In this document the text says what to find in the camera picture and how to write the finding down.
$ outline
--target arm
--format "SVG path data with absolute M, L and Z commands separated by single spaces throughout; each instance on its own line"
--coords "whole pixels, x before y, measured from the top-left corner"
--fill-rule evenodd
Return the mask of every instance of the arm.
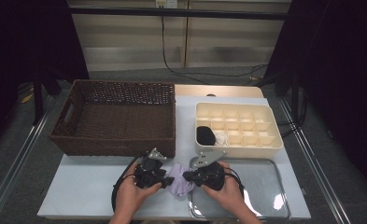
M 230 168 L 227 162 L 219 162 L 224 168 Z M 233 213 L 243 224 L 261 223 L 256 215 L 247 207 L 241 191 L 235 179 L 231 176 L 225 177 L 225 183 L 220 191 L 213 190 L 208 186 L 202 185 L 201 188 L 212 198 L 214 198 L 227 211 Z
M 122 181 L 116 197 L 116 212 L 110 219 L 109 224 L 128 224 L 139 210 L 145 199 L 160 189 L 161 183 L 155 184 L 148 189 L 140 189 L 134 184 L 134 170 L 138 162 L 135 162 Z

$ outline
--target brown wicker basket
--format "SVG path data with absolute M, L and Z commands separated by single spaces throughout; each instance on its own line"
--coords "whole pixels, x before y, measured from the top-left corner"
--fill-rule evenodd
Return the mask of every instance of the brown wicker basket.
M 173 84 L 76 80 L 49 139 L 71 156 L 173 158 L 175 120 Z

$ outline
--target black round object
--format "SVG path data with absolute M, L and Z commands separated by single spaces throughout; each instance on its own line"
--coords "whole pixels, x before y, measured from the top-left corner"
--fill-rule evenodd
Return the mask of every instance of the black round object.
M 214 146 L 216 137 L 209 127 L 199 126 L 197 127 L 197 142 L 203 146 Z

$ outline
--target gray floor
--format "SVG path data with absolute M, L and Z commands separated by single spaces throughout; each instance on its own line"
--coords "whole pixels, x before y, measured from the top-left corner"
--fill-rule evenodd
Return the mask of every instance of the gray floor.
M 245 74 L 251 71 L 250 67 L 237 68 L 192 68 L 179 70 L 181 72 L 207 72 L 225 75 Z M 259 77 L 263 74 L 262 68 L 253 74 Z M 210 75 L 189 75 L 213 85 L 244 85 L 249 75 L 240 77 L 214 77 Z M 154 81 L 182 84 L 201 84 L 198 81 L 172 74 L 167 69 L 131 70 L 119 72 L 93 72 L 92 79 L 115 79 L 120 81 Z M 62 83 L 64 90 L 59 97 L 55 97 L 55 106 L 50 111 L 49 122 L 44 126 L 42 134 L 37 139 L 28 160 L 24 164 L 19 178 L 7 198 L 6 204 L 0 213 L 0 223 L 107 223 L 106 220 L 49 220 L 36 215 L 44 200 L 49 184 L 56 172 L 62 157 L 62 152 L 51 143 L 48 134 L 53 121 L 67 95 L 69 84 Z M 277 121 L 285 120 L 280 103 L 274 95 L 274 87 L 268 85 L 262 88 L 265 97 L 273 108 Z M 0 184 L 26 136 L 32 128 L 34 118 L 33 99 L 26 104 L 17 103 L 8 118 L 5 132 L 0 136 Z M 280 126 L 284 133 L 289 126 Z M 360 172 L 346 158 L 340 145 L 327 135 L 328 128 L 317 114 L 315 108 L 309 104 L 308 113 L 303 124 L 303 131 L 314 149 L 318 161 L 333 188 L 339 196 L 351 223 L 367 223 L 367 182 Z M 295 223 L 337 223 L 325 197 L 309 168 L 307 161 L 298 145 L 294 134 L 284 138 L 285 148 L 301 188 L 306 191 L 304 198 L 310 209 L 310 220 Z

